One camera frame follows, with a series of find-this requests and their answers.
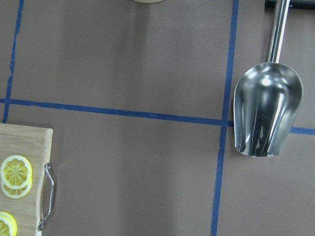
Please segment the steel scoop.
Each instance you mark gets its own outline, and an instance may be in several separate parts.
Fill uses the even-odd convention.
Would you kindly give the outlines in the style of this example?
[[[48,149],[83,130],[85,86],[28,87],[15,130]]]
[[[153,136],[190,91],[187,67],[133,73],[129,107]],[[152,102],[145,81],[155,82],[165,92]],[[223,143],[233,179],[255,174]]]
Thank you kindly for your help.
[[[299,75],[279,62],[289,4],[275,2],[266,61],[245,72],[234,91],[234,142],[242,155],[279,155],[301,104]]]

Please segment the wooden mug tree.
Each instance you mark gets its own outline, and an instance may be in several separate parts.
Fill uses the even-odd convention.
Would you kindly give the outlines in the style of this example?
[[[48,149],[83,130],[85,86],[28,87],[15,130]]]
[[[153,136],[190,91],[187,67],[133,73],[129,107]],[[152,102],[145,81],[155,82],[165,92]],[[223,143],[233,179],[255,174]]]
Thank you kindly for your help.
[[[152,3],[158,3],[164,0],[134,0],[135,2],[139,3],[147,3],[147,4],[152,4]]]

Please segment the wooden cutting board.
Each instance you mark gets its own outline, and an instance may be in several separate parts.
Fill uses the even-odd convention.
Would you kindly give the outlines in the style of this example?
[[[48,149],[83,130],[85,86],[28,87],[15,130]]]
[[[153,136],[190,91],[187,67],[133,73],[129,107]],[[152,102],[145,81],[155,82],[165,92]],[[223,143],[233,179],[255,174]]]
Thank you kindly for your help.
[[[29,193],[13,199],[0,192],[0,210],[10,213],[17,223],[18,236],[40,236],[38,225],[47,215],[43,212],[43,193],[46,182],[45,164],[50,162],[53,129],[0,125],[0,161],[21,155],[32,166],[32,187]]]

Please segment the black glass rack tray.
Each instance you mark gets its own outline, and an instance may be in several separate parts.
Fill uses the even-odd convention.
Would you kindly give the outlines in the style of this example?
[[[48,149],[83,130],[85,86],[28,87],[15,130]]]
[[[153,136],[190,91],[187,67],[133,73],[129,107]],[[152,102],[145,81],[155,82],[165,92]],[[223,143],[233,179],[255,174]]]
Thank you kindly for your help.
[[[276,4],[275,0],[265,0],[265,8],[274,8]],[[291,0],[289,3],[289,9],[303,9],[303,10],[314,10],[314,0]]]

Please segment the lemon slice under top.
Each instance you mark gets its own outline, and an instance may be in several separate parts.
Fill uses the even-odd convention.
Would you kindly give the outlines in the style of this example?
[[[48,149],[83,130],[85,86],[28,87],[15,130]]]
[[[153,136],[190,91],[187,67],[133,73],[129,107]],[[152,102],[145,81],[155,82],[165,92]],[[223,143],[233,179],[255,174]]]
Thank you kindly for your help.
[[[22,187],[20,189],[11,189],[8,186],[6,186],[2,181],[0,182],[1,189],[3,193],[12,199],[20,199],[24,196],[26,196],[31,188],[32,188],[32,178],[28,182],[28,184],[25,187]]]

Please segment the lemon slice lower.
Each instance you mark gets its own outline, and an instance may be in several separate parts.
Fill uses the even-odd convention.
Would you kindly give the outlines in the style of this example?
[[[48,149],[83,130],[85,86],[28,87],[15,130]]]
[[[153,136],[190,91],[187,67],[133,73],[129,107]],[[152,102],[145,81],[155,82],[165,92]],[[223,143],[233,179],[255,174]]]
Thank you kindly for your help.
[[[15,218],[8,212],[0,212],[0,235],[1,236],[16,236],[17,223]]]

